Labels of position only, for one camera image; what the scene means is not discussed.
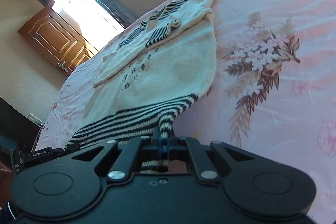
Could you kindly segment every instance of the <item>brown door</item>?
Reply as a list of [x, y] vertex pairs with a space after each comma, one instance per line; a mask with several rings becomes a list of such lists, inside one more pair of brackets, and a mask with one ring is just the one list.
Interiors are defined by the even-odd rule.
[[18, 33], [66, 75], [98, 52], [48, 6], [34, 15]]

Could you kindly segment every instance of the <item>bed sheet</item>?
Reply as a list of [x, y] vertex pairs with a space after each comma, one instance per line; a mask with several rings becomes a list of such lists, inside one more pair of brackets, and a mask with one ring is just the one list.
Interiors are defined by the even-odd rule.
[[[176, 135], [203, 144], [221, 140], [305, 171], [317, 186], [309, 215], [333, 223], [336, 0], [215, 0], [212, 9], [216, 77], [207, 95], [176, 118]], [[148, 15], [70, 75], [36, 149], [66, 145], [82, 120], [103, 56]]]

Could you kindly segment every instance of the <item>knitted sweater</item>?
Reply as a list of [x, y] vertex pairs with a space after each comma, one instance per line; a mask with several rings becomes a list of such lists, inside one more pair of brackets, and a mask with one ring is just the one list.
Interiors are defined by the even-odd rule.
[[179, 0], [153, 12], [103, 57], [81, 128], [82, 148], [153, 134], [203, 96], [215, 76], [213, 0]]

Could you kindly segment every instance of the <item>door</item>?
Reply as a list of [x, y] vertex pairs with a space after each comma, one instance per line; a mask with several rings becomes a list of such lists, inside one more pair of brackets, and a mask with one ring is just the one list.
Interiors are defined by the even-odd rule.
[[98, 52], [48, 6], [33, 16], [18, 33], [66, 75]]

